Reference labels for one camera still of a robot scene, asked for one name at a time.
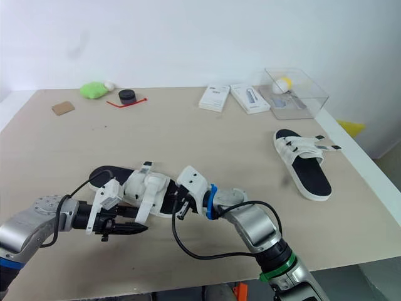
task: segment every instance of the small white box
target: small white box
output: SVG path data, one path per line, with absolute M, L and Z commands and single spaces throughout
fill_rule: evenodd
M 247 114 L 268 111 L 270 105 L 252 86 L 246 84 L 231 85 L 231 94 Z
M 215 112 L 222 112 L 230 86 L 209 85 L 199 102 L 199 107 Z

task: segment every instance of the wooden tabletop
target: wooden tabletop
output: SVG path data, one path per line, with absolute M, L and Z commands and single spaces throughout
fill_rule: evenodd
M 237 187 L 273 205 L 284 239 L 311 270 L 401 255 L 401 228 L 341 152 L 325 154 L 333 188 L 328 201 L 302 197 L 273 146 L 273 133 L 291 129 L 323 134 L 315 120 L 277 120 L 271 112 L 247 115 L 230 96 L 223 113 L 197 107 L 204 88 L 142 88 L 148 101 L 116 108 L 118 91 L 87 100 L 78 90 L 40 90 L 0 133 L 0 221 L 40 196 L 72 192 L 94 168 L 114 165 L 153 170 L 176 179 L 194 166 L 221 189 Z M 53 105 L 75 110 L 56 116 Z M 84 188 L 77 198 L 92 202 Z M 257 278 L 252 258 L 199 261 L 175 243 L 169 219 L 150 216 L 149 230 L 132 236 L 60 233 L 40 249 L 11 284 L 7 301 L 67 300 Z M 227 221 L 187 214 L 177 221 L 183 242 L 212 255 L 246 251 Z

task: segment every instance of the white slipper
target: white slipper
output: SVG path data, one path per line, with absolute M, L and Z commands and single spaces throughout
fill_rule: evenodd
M 115 179 L 120 183 L 121 186 L 125 184 L 125 182 L 130 178 L 131 174 L 134 172 L 133 169 L 127 169 L 127 168 L 122 168 L 122 167 L 117 167 L 117 166 L 100 166 L 96 168 L 94 171 L 91 172 L 89 175 L 89 178 L 93 177 L 95 174 L 104 171 L 105 169 L 110 170 Z M 163 198 L 158 198 L 155 201 L 154 206 L 152 206 L 152 209 L 150 210 L 150 213 L 156 216 L 161 216 L 164 218 L 171 218 L 172 216 L 172 209 L 175 201 L 175 192 L 177 190 L 177 186 L 175 185 L 175 182 L 171 180 L 169 177 L 168 179 L 168 184 L 166 185 L 165 192 L 161 193 L 164 195 Z M 100 187 L 102 187 L 105 183 L 107 183 L 110 180 L 108 174 L 104 173 L 95 179 L 92 179 L 89 182 L 89 187 L 97 191 Z M 135 198 L 138 199 L 138 204 L 131 198 L 128 198 L 125 195 L 124 191 L 124 196 L 123 196 L 123 201 L 125 201 L 128 204 L 131 204 L 135 207 L 139 207 L 142 203 L 142 197 L 135 195 Z
M 292 130 L 278 130 L 273 137 L 274 146 L 294 179 L 296 187 L 307 199 L 326 201 L 331 195 L 331 186 L 320 165 L 323 151 L 341 149 L 337 145 L 315 145 L 323 136 L 305 138 Z

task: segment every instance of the red cable tie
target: red cable tie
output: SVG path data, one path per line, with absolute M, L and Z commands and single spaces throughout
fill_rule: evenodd
M 147 100 L 148 99 L 145 97 L 145 98 L 143 98 L 141 100 L 138 100 L 137 102 L 130 103 L 129 105 L 116 105 L 115 103 L 112 103 L 112 102 L 109 102 L 109 101 L 106 101 L 106 103 L 108 103 L 110 105 L 113 105 L 116 108 L 125 108 L 125 107 L 129 107 L 131 105 L 136 105 L 137 103 L 140 103 L 140 102 L 146 102 Z

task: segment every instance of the black cable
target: black cable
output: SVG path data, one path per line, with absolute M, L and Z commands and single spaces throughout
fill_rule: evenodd
M 178 199 L 176 198 L 174 201 L 173 205 L 173 212 L 172 212 L 172 219 L 171 219 L 171 227 L 173 231 L 173 236 L 175 238 L 175 241 L 177 244 L 180 246 L 180 248 L 186 252 L 189 256 L 195 258 L 195 259 L 200 259 L 200 260 L 211 260 L 211 259 L 218 259 L 218 258 L 225 258 L 225 257 L 231 257 L 231 256 L 249 256 L 249 257 L 254 257 L 252 253 L 247 253 L 247 252 L 232 252 L 232 253 L 223 253 L 223 254 L 217 254 L 217 255 L 209 255 L 209 256 L 200 256 L 197 255 L 191 251 L 189 251 L 184 244 L 180 241 L 180 238 L 178 237 L 177 230 L 175 228 L 175 214 L 177 212 L 177 204 L 178 204 Z
M 100 176 L 101 174 L 104 174 L 105 172 L 108 173 L 108 175 L 110 176 L 110 179 L 113 179 L 114 175 L 111 171 L 109 171 L 108 169 L 105 169 L 104 171 L 100 171 L 97 174 L 95 174 L 93 177 L 90 177 L 88 180 L 86 180 L 84 183 L 82 183 L 81 185 L 78 186 L 78 188 L 76 188 L 73 193 L 71 194 L 66 194 L 65 196 L 63 196 L 60 200 L 60 202 L 57 205 L 57 209 L 56 209 L 56 216 L 55 216 L 55 229 L 53 232 L 53 239 L 49 242 L 49 243 L 43 243 L 40 247 L 41 248 L 47 248 L 49 246 L 53 246 L 54 243 L 56 243 L 57 241 L 57 237 L 58 237 L 58 228 L 59 228 L 59 222 L 60 222 L 60 214 L 61 214 L 61 207 L 63 207 L 63 203 L 67 200 L 73 197 L 74 194 L 76 194 L 83 186 L 85 186 L 86 184 L 88 184 L 90 181 L 92 181 L 93 179 L 97 178 L 98 176 Z
M 255 256 L 252 253 L 246 253 L 246 252 L 232 252 L 232 253 L 223 253 L 223 254 L 218 254 L 218 255 L 201 256 L 201 255 L 197 255 L 197 254 L 189 251 L 184 246 L 184 244 L 181 242 L 181 240 L 180 240 L 180 238 L 178 237 L 178 234 L 177 234 L 177 229 L 175 228 L 175 214 L 176 214 L 176 211 L 177 211 L 177 204 L 178 204 L 178 199 L 176 199 L 174 201 L 172 219 L 171 219 L 171 227 L 172 227 L 172 231 L 173 231 L 173 236 L 174 236 L 175 241 L 177 242 L 177 244 L 180 246 L 180 248 L 184 252 L 186 252 L 189 256 L 191 256 L 191 257 L 193 257 L 195 259 L 200 259 L 200 260 L 211 260 L 211 259 L 225 258 L 225 257 L 231 257 L 231 256 L 250 256 L 250 257 L 254 257 Z M 236 204 L 234 206 L 228 207 L 227 209 L 221 211 L 217 215 L 217 218 L 222 217 L 227 212 L 229 212 L 231 210 L 234 210 L 234 209 L 236 209 L 238 207 L 251 205 L 251 204 L 259 204 L 259 205 L 263 205 L 263 206 L 269 208 L 271 210 L 271 212 L 273 212 L 274 217 L 277 220 L 278 228 L 279 228 L 279 231 L 280 231 L 281 235 L 283 235 L 283 228 L 281 226 L 281 220 L 280 220 L 280 217 L 278 216 L 278 213 L 276 212 L 276 210 L 274 210 L 274 208 L 270 204 L 262 202 L 262 201 L 248 201 L 248 202 L 243 202 L 243 203 L 239 203 L 239 204 Z
M 277 220 L 278 230 L 280 231 L 281 236 L 282 236 L 282 235 L 283 235 L 283 227 L 281 226 L 280 217 L 278 216 L 276 210 L 274 210 L 274 208 L 273 208 L 270 204 L 265 203 L 265 202 L 262 202 L 262 201 L 248 201 L 248 202 L 243 202 L 243 203 L 239 203 L 239 204 L 236 204 L 236 205 L 234 205 L 234 206 L 228 207 L 227 209 L 221 211 L 221 212 L 217 215 L 217 218 L 221 218 L 221 217 L 222 217 L 223 215 L 225 215 L 228 211 L 231 211 L 231 210 L 236 209 L 236 208 L 241 207 L 241 206 L 251 205 L 251 204 L 263 205 L 263 206 L 265 206 L 265 207 L 267 207 L 267 208 L 270 209 L 270 211 L 274 214 L 274 217 L 275 217 L 276 220 Z

